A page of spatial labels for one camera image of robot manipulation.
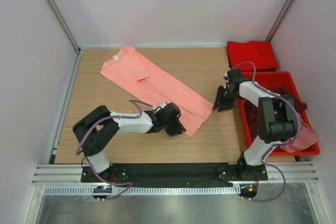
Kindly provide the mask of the salmon pink t shirt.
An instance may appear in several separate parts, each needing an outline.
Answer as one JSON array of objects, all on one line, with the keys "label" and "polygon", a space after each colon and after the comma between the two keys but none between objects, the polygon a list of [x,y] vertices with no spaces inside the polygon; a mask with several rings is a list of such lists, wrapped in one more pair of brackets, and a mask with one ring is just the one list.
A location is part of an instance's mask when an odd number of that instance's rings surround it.
[{"label": "salmon pink t shirt", "polygon": [[100,74],[142,102],[177,105],[188,136],[193,136],[212,113],[211,102],[155,65],[133,45],[122,47],[104,62]]}]

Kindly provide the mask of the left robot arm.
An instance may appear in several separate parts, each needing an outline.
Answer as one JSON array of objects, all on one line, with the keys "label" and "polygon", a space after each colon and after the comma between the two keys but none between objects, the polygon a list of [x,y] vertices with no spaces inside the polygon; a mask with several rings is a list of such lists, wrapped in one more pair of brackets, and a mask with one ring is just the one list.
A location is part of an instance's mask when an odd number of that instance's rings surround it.
[{"label": "left robot arm", "polygon": [[112,165],[104,149],[115,135],[151,134],[164,130],[167,135],[173,137],[186,132],[180,122],[181,110],[174,103],[163,102],[143,111],[139,104],[144,102],[130,102],[138,108],[138,113],[117,113],[101,105],[73,126],[72,131],[79,143],[76,155],[82,154],[89,162],[89,170],[84,172],[84,181],[92,179],[113,182]]}]

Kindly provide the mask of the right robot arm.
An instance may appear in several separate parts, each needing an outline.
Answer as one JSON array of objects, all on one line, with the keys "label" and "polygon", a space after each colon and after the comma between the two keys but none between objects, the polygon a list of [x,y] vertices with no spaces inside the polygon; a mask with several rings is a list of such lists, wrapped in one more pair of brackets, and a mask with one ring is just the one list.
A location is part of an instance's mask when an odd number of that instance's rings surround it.
[{"label": "right robot arm", "polygon": [[230,69],[224,75],[225,84],[217,89],[213,110],[229,111],[238,99],[257,107],[257,136],[241,153],[234,172],[241,180],[254,180],[273,150],[295,141],[300,133],[300,119],[292,96],[281,96],[252,79],[243,77],[240,69]]}]

